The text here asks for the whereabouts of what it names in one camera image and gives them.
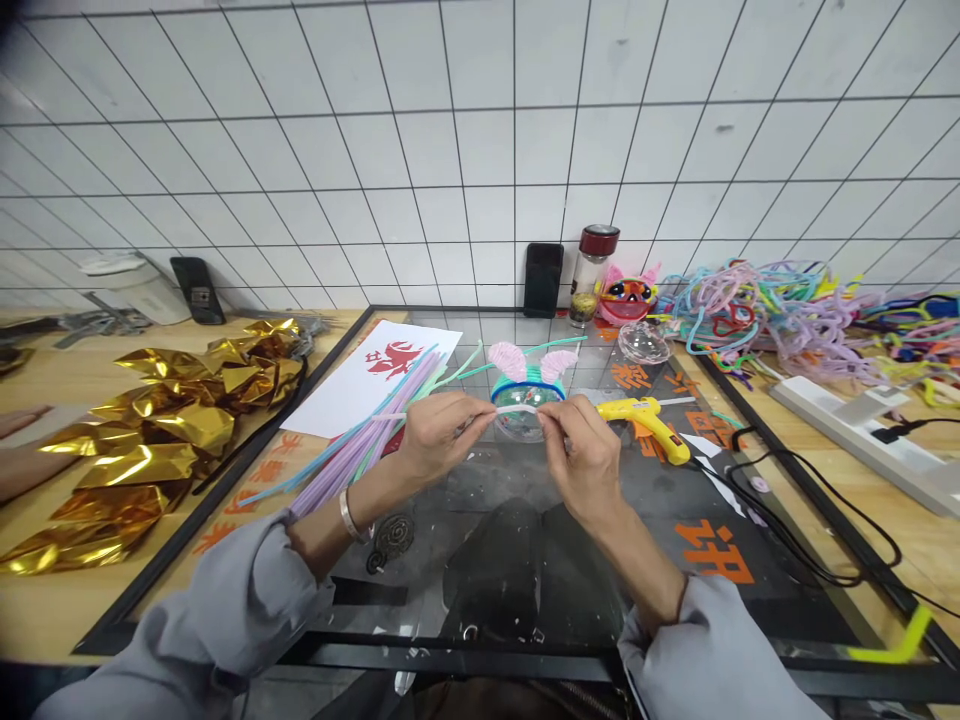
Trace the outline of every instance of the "red bottle cap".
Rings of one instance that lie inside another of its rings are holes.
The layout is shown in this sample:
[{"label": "red bottle cap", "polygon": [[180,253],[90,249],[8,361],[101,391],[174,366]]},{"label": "red bottle cap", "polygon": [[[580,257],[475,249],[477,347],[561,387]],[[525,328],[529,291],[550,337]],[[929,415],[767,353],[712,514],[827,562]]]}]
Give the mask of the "red bottle cap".
[{"label": "red bottle cap", "polygon": [[620,228],[613,225],[587,225],[580,233],[580,252],[609,257],[617,249]]}]

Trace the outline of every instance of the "gray sleeve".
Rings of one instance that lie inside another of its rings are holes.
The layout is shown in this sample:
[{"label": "gray sleeve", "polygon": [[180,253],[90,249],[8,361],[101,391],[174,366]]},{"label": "gray sleeve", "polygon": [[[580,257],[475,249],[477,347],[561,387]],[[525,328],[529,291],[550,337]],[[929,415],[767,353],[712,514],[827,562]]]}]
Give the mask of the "gray sleeve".
[{"label": "gray sleeve", "polygon": [[130,645],[34,718],[226,717],[245,679],[276,663],[333,602],[333,584],[318,585],[290,549],[289,521],[284,510],[219,542],[189,590],[151,607]]},{"label": "gray sleeve", "polygon": [[660,628],[653,642],[634,608],[617,646],[637,701],[652,720],[826,720],[794,684],[726,578],[691,577],[679,622]]}]

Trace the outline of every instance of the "power strip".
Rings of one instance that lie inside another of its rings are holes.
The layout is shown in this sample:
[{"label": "power strip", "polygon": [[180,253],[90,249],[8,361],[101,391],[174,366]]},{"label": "power strip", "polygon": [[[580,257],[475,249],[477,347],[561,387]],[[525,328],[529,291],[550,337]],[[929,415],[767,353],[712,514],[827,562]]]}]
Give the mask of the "power strip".
[{"label": "power strip", "polygon": [[960,463],[945,463],[907,438],[884,445],[870,434],[883,425],[841,419],[847,401],[807,378],[784,380],[770,395],[931,512],[960,518]]}]

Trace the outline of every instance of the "person's left hand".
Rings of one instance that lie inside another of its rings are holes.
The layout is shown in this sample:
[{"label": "person's left hand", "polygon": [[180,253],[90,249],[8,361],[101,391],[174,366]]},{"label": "person's left hand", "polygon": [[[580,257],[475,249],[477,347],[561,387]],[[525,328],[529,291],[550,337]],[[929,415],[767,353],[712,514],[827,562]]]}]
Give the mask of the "person's left hand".
[{"label": "person's left hand", "polygon": [[407,408],[406,431],[397,451],[404,476],[418,489],[440,479],[463,462],[496,416],[493,403],[462,392],[430,395],[413,403]]}]

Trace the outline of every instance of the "hot glue gun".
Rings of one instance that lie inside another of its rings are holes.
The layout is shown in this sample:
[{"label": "hot glue gun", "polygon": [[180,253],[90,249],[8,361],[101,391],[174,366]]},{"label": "hot glue gun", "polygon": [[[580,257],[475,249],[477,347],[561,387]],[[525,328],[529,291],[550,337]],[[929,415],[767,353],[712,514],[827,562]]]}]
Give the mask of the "hot glue gun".
[{"label": "hot glue gun", "polygon": [[[681,398],[679,401],[692,402],[693,398]],[[672,404],[672,402],[664,400],[664,404]],[[652,435],[667,454],[667,460],[671,465],[690,462],[690,448],[657,417],[660,414],[660,403],[654,398],[611,400],[597,405],[597,412],[607,422],[629,420],[637,440]]]}]

